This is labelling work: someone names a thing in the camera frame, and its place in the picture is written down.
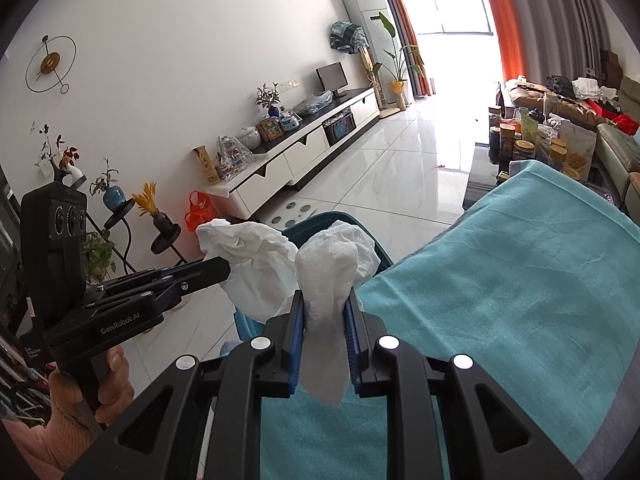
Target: computer monitor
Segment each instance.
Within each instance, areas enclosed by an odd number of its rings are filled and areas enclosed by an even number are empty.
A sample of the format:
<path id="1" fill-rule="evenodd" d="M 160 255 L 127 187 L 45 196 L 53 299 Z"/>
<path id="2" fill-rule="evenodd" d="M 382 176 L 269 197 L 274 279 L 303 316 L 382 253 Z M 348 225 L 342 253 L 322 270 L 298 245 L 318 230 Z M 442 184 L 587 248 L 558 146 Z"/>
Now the computer monitor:
<path id="1" fill-rule="evenodd" d="M 333 63 L 331 65 L 323 66 L 316 69 L 318 77 L 322 83 L 322 88 L 330 90 L 334 93 L 334 98 L 344 97 L 346 94 L 339 94 L 338 90 L 344 88 L 349 83 L 347 82 L 347 76 L 344 75 L 342 69 L 342 63 Z"/>

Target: blue basket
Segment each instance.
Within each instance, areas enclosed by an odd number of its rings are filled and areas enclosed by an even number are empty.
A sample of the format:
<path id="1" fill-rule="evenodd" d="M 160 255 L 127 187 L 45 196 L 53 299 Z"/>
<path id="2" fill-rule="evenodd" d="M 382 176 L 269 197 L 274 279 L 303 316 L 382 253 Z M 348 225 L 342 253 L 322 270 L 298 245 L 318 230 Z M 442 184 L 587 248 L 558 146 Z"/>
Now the blue basket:
<path id="1" fill-rule="evenodd" d="M 353 216 L 347 213 L 339 211 L 319 213 L 297 225 L 294 225 L 293 227 L 290 227 L 289 229 L 285 229 L 282 234 L 286 236 L 290 242 L 295 244 L 297 248 L 300 248 L 314 234 L 328 229 L 336 220 L 342 220 L 347 224 L 357 225 L 366 232 L 367 235 L 373 238 L 373 241 L 376 243 L 376 254 L 380 258 L 380 264 L 376 274 L 388 269 L 394 264 L 373 235 Z M 238 310 L 234 313 L 234 319 L 236 320 L 236 330 L 238 330 L 238 335 L 242 341 L 248 341 L 256 336 L 262 335 L 262 330 L 264 329 L 264 325 L 262 323 L 254 321 Z"/>

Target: orange curtain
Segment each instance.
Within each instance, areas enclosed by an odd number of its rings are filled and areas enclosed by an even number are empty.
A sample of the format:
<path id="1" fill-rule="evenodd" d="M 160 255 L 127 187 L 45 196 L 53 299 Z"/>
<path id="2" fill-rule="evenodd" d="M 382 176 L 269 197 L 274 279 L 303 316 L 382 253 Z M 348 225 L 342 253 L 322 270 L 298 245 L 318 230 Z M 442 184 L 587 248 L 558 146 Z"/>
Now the orange curtain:
<path id="1" fill-rule="evenodd" d="M 489 0 L 494 15 L 504 80 L 526 76 L 520 20 L 513 0 Z"/>
<path id="2" fill-rule="evenodd" d="M 404 2 L 402 0 L 393 0 L 393 3 L 390 2 L 390 4 L 392 6 L 395 5 L 396 7 L 396 12 L 398 13 L 398 19 L 401 20 L 402 24 L 404 25 L 403 28 L 406 34 L 408 44 L 417 45 L 418 39 L 415 36 L 414 26 L 411 24 L 411 20 L 409 20 L 409 15 L 407 14 L 406 8 L 404 7 Z M 418 65 L 422 70 L 422 75 L 415 74 L 415 79 L 418 81 L 418 84 L 420 85 L 420 89 L 419 89 L 420 91 L 418 92 L 418 94 L 431 95 L 431 89 L 429 88 L 429 82 L 427 81 L 427 78 L 426 78 L 426 72 L 424 71 L 424 65 L 422 63 L 422 60 L 416 59 L 416 57 L 412 55 L 411 57 L 414 58 L 413 63 Z"/>

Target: wall clock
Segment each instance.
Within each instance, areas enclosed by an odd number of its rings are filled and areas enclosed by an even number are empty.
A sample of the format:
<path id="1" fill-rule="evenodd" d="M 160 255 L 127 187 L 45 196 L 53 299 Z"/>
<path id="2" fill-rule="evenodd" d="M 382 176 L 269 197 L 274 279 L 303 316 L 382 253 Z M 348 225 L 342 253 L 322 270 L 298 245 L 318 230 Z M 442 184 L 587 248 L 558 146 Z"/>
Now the wall clock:
<path id="1" fill-rule="evenodd" d="M 42 46 L 36 51 L 24 73 L 24 81 L 32 92 L 46 92 L 60 85 L 60 93 L 66 94 L 69 85 L 64 78 L 76 60 L 76 42 L 68 36 L 42 38 Z"/>

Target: teal towel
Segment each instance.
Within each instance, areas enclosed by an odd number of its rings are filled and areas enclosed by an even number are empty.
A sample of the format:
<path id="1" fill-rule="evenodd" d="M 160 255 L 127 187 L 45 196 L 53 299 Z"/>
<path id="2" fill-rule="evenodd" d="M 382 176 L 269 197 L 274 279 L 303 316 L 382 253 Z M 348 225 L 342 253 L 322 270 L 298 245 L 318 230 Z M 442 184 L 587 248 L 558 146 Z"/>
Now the teal towel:
<path id="1" fill-rule="evenodd" d="M 639 267 L 638 227 L 534 162 L 358 296 L 425 355 L 471 355 L 572 462 L 582 459 L 586 478 L 601 478 L 593 463 L 604 474 L 610 466 L 584 455 L 600 452 L 590 443 L 638 346 Z M 637 429 L 640 414 L 625 416 Z M 384 400 L 353 392 L 337 409 L 300 387 L 292 399 L 265 399 L 263 477 L 383 479 L 385 428 Z M 622 435 L 605 447 L 627 444 Z"/>

